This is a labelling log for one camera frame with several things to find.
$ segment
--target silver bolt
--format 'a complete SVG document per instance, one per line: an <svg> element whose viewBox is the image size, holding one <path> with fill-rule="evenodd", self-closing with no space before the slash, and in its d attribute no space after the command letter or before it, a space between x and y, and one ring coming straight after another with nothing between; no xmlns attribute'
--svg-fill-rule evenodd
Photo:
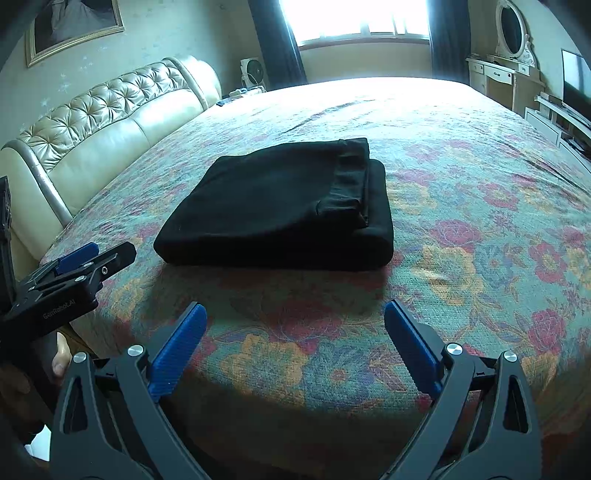
<svg viewBox="0 0 591 480"><path fill-rule="evenodd" d="M514 363L517 361L517 355L511 350L507 350L505 353L503 353L503 356L508 362Z"/></svg>
<svg viewBox="0 0 591 480"><path fill-rule="evenodd" d="M132 345L127 349L129 356L140 356L142 353L144 353L144 347L141 345Z"/></svg>
<svg viewBox="0 0 591 480"><path fill-rule="evenodd" d="M461 355L464 349L461 345L458 345L457 343L450 343L447 346L447 351L450 355Z"/></svg>
<svg viewBox="0 0 591 480"><path fill-rule="evenodd" d="M75 364L81 364L84 360L86 360L86 354L84 352L78 352L77 354L72 357Z"/></svg>

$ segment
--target cream leather headboard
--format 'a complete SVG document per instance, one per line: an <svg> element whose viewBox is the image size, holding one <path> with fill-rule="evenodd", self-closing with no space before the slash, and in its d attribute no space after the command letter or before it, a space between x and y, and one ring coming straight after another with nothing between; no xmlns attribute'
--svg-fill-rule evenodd
<svg viewBox="0 0 591 480"><path fill-rule="evenodd" d="M169 57L91 88L8 142L0 176L12 194L17 277L120 172L221 97L207 63Z"/></svg>

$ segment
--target picture frame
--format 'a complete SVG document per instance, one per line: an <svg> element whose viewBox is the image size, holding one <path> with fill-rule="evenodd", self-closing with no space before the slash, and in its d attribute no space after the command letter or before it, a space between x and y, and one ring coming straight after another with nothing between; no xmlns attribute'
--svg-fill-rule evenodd
<svg viewBox="0 0 591 480"><path fill-rule="evenodd" d="M118 0L52 0L25 35L27 67L66 48L123 31Z"/></svg>

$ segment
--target floral bedspread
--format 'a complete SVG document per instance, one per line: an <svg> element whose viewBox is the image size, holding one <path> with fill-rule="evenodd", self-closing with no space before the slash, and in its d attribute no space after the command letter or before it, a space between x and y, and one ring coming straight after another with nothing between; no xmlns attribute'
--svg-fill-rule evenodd
<svg viewBox="0 0 591 480"><path fill-rule="evenodd" d="M387 171L395 254L381 271L172 267L164 221L221 155L367 137ZM591 174L467 86L358 79L214 106L149 150L80 212L47 254L130 240L75 328L99 355L144 342L192 300L209 326L173 398L213 456L318 478L378 478L428 408L388 338L401 300L444 340L513 349L544 434L591 407Z"/></svg>

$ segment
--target blue rubber pad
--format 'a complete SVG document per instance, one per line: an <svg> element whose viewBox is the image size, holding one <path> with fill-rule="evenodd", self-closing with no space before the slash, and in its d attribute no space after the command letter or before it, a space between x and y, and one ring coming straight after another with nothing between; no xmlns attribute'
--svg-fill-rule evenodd
<svg viewBox="0 0 591 480"><path fill-rule="evenodd" d="M155 403L173 392L207 328L207 312L202 305L195 304L183 315L185 318L152 362L148 392Z"/></svg>
<svg viewBox="0 0 591 480"><path fill-rule="evenodd" d="M82 265L92 260L99 254L99 246L94 243L86 244L80 247L78 250L74 250L71 254L66 255L60 259L60 262L56 268L57 275L63 275L64 273L71 272Z"/></svg>
<svg viewBox="0 0 591 480"><path fill-rule="evenodd" d="M386 305L384 325L417 389L435 400L442 389L439 362L407 314L393 301Z"/></svg>

